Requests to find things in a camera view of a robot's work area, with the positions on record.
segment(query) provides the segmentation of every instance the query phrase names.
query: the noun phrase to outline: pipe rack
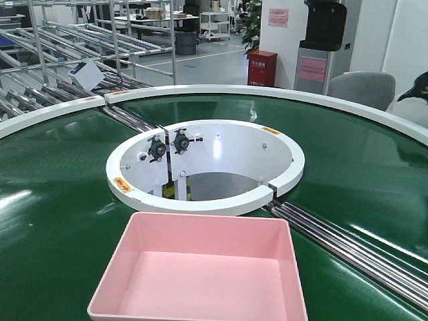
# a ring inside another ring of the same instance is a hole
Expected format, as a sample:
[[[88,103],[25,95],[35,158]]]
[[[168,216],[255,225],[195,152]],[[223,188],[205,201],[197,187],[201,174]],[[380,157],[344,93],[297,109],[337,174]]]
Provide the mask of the pipe rack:
[[[4,76],[12,82],[23,87],[24,92],[16,90],[5,90],[2,87],[0,78],[0,120],[21,114],[22,110],[28,110],[29,104],[35,104],[36,108],[57,104],[74,98],[93,96],[94,93],[83,90],[71,83],[71,80],[58,73],[58,68],[65,71],[72,69],[82,59],[89,58],[104,72],[111,72],[121,78],[118,84],[118,77],[105,74],[104,80],[100,83],[99,93],[107,93],[108,88],[116,87],[116,90],[129,90],[135,88],[150,87],[150,85],[135,79],[136,69],[156,72],[173,79],[173,84],[177,83],[175,75],[175,41],[174,33],[171,34],[171,47],[161,47],[147,41],[135,39],[131,34],[131,27],[140,29],[158,30],[158,27],[141,26],[128,22],[117,22],[128,27],[128,35],[116,32],[116,21],[98,19],[95,11],[95,21],[97,23],[108,23],[112,30],[103,29],[96,24],[83,23],[75,25],[63,25],[47,20],[45,8],[55,5],[65,5],[71,7],[76,14],[77,5],[108,5],[110,16],[114,16],[114,5],[125,5],[141,3],[169,3],[173,12],[173,0],[0,0],[0,8],[11,8],[16,6],[27,6],[29,17],[33,27],[0,30],[0,35],[14,42],[13,48],[0,49],[0,61],[10,65],[10,68],[0,69],[0,77]],[[41,6],[43,13],[43,25],[37,26],[34,14],[34,7]],[[173,30],[173,19],[170,20],[170,28]],[[135,57],[142,57],[152,54],[171,52],[173,72],[165,72],[155,68],[147,67],[135,62]],[[28,59],[37,56],[38,62],[33,65],[20,61],[19,55],[28,55]],[[114,67],[105,64],[106,60],[114,60]],[[132,76],[122,73],[121,65],[132,68]],[[20,76],[27,74],[33,78],[38,86],[31,84],[29,80]]]

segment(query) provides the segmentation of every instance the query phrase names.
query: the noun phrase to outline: metal pole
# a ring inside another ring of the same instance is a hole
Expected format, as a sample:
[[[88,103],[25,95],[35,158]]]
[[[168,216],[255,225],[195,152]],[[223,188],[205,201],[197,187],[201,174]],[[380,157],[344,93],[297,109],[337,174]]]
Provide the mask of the metal pole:
[[[74,24],[77,25],[79,23],[79,15],[78,15],[78,8],[73,5],[72,7],[72,13],[74,17]]]
[[[46,15],[46,8],[44,5],[41,6],[41,13],[43,14],[43,25],[46,25],[47,22],[47,15]]]
[[[169,1],[169,27],[171,29],[171,53],[173,63],[173,84],[177,85],[177,75],[175,74],[175,31],[174,31],[174,0]]]
[[[114,20],[114,2],[113,0],[110,0],[110,18],[112,20],[112,39],[114,44],[114,54],[116,55],[116,71],[118,75],[121,75],[122,72],[120,71],[120,61],[119,61],[119,51],[118,51],[118,35],[116,30],[116,22]]]
[[[98,25],[98,14],[96,13],[96,5],[92,6],[92,12],[94,13],[94,23]]]
[[[37,21],[35,19],[33,0],[28,0],[28,11],[29,11],[29,18],[31,20],[31,25],[33,26],[35,46],[37,48],[37,53],[39,54],[39,62],[41,66],[41,72],[43,74],[43,80],[46,84],[48,84],[49,78],[47,76],[45,58],[43,56],[43,50],[41,48],[39,28],[37,27]]]
[[[128,22],[128,35],[132,37],[131,19],[129,16],[129,0],[125,0],[125,4],[126,4],[126,21]]]

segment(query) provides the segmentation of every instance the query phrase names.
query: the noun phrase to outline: white wall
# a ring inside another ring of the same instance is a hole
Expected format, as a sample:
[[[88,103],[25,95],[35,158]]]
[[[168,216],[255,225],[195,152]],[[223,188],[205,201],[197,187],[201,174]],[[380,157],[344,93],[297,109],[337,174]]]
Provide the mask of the white wall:
[[[278,53],[277,82],[292,88],[298,43],[289,32],[301,36],[301,25],[292,28],[268,26],[269,8],[287,8],[304,0],[264,0],[260,49]],[[306,21],[300,12],[301,21]],[[428,0],[362,0],[350,71],[387,72],[397,81],[402,94],[413,80],[428,70]]]
[[[383,70],[394,75],[398,94],[428,71],[427,0],[399,0]]]
[[[392,74],[396,93],[428,70],[427,0],[362,2],[351,71]]]
[[[363,0],[350,71],[381,72],[397,0]]]
[[[269,26],[269,9],[289,9],[288,26]],[[308,6],[303,0],[263,0],[260,50],[278,54],[275,86],[292,89],[300,40],[306,37]]]

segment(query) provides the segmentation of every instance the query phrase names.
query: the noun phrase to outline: white cabinet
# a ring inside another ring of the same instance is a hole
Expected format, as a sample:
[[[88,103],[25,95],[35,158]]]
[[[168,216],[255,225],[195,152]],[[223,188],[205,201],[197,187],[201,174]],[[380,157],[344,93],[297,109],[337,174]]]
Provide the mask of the white cabinet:
[[[202,12],[199,15],[201,39],[229,38],[229,14],[227,12]]]

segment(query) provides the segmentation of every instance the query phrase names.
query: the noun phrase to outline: pink plastic tray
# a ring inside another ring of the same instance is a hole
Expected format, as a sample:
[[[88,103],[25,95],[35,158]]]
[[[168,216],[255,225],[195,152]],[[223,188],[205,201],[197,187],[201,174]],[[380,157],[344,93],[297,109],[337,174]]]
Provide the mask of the pink plastic tray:
[[[135,213],[88,307],[93,320],[307,320],[281,219]]]

